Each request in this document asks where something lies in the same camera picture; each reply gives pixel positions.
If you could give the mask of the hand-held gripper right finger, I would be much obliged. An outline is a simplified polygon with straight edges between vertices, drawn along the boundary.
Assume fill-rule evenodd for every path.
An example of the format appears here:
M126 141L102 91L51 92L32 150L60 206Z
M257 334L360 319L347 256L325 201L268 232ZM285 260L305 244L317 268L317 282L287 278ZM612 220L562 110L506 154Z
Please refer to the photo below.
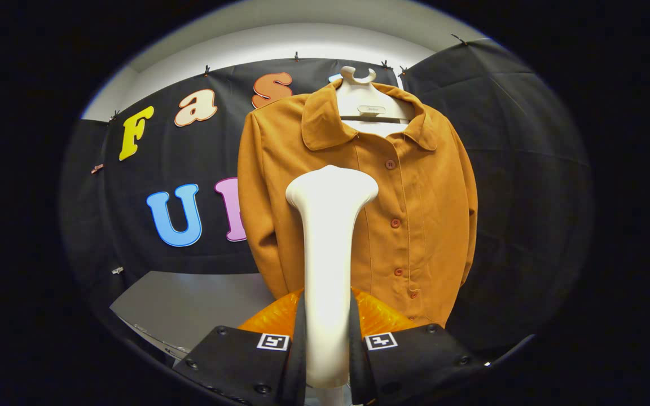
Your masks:
M488 370L438 324L410 319L370 294L350 296L350 390L354 404L416 405L434 390L452 390Z

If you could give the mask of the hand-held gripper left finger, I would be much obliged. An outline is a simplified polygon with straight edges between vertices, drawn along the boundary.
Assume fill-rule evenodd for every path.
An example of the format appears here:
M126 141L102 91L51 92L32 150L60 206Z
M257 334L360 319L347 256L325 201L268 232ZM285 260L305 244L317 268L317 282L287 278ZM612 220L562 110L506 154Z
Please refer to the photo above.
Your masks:
M226 404L305 404L303 290L279 298L241 327L215 326L176 372Z

